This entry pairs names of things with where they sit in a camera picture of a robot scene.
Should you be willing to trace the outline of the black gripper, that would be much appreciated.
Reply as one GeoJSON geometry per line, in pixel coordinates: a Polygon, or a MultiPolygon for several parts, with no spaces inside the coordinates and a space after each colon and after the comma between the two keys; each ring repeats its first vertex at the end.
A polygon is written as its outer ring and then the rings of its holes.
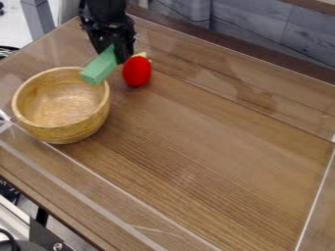
{"type": "Polygon", "coordinates": [[[78,15],[96,52],[112,44],[116,62],[124,64],[133,55],[134,27],[125,14],[126,0],[80,0],[78,15]]]}

